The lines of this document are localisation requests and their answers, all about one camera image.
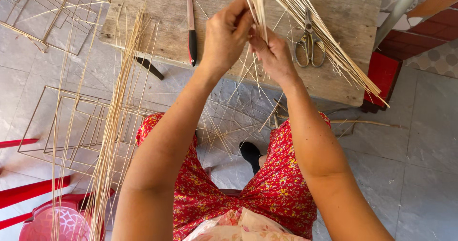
scissors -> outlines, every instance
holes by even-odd
[[[310,18],[310,11],[308,8],[306,8],[306,19],[305,19],[305,26],[306,28],[304,29],[304,35],[301,37],[301,40],[296,42],[296,45],[294,46],[294,59],[296,60],[297,64],[300,67],[306,67],[309,64],[309,61],[312,62],[312,66],[314,67],[320,67],[323,65],[324,58],[326,57],[326,50],[324,47],[324,42],[322,39],[318,37],[318,35],[315,33],[315,31],[312,28],[312,20]],[[307,63],[305,65],[302,65],[299,60],[297,59],[296,53],[297,53],[297,45],[301,45],[304,50],[306,51],[306,57],[307,57]],[[321,62],[319,64],[315,64],[315,45],[318,45],[319,49],[323,48],[323,58],[321,59]]]

foot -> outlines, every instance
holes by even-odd
[[[260,151],[256,146],[250,142],[241,142],[239,144],[240,152],[242,153],[242,157],[250,163],[251,167],[253,168],[253,174],[256,174],[259,170],[259,157]]]

wooden tabletop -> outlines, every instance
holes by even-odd
[[[99,35],[100,41],[122,47],[120,43],[123,43],[123,40],[121,42],[119,40],[116,41],[117,38],[114,37],[118,16],[119,23],[125,25],[126,11],[127,18],[130,20],[130,17],[135,14],[137,8],[143,5],[144,1],[112,0],[101,34]],[[205,41],[205,22],[207,17],[203,11],[211,17],[231,1],[233,0],[193,0],[198,37],[198,63],[202,58]],[[374,45],[375,25],[381,0],[310,1],[336,41],[340,43],[341,47],[363,72],[367,73],[372,47]],[[265,0],[265,10],[267,26],[272,29],[278,22],[275,33],[286,40],[288,40],[286,37],[287,34],[291,38],[291,33],[289,32],[292,27],[297,25],[293,17],[288,16],[288,13],[282,16],[285,10],[275,0]],[[153,22],[160,21],[152,59],[193,69],[189,64],[187,47],[186,0],[147,0],[146,13],[152,16],[152,21],[145,30],[143,38],[146,40],[142,42],[140,51],[143,54],[149,54],[146,56],[147,58],[151,56],[152,45],[148,49],[146,48],[147,39],[149,39],[154,27]],[[303,34],[303,32],[297,29],[292,32],[294,40],[299,39]],[[242,61],[245,61],[247,47],[248,44],[240,57]],[[253,56],[250,53],[245,64],[249,66],[252,61]],[[361,87],[357,88],[354,83],[350,85],[344,77],[336,74],[329,59],[326,58],[323,66],[320,68],[314,68],[311,65],[301,68],[296,63],[295,65],[299,76],[308,87],[310,95],[317,101],[319,109],[358,107],[362,104],[363,89]],[[264,77],[264,72],[260,72],[259,68],[262,68],[261,62],[259,62],[258,66],[257,73],[260,85],[266,88],[279,89],[278,84],[274,80]],[[238,61],[228,71],[226,77],[238,79],[242,67],[242,62]],[[256,78],[254,67],[250,69],[250,73],[247,74],[244,81],[251,81],[255,84],[253,80],[253,78]]]

woman's left hand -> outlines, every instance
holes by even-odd
[[[207,20],[199,68],[219,80],[239,59],[252,25],[253,17],[246,0],[234,0]]]

knife handle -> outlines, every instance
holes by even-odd
[[[196,30],[189,30],[188,52],[189,62],[192,66],[195,66],[198,59],[198,38],[196,35]]]

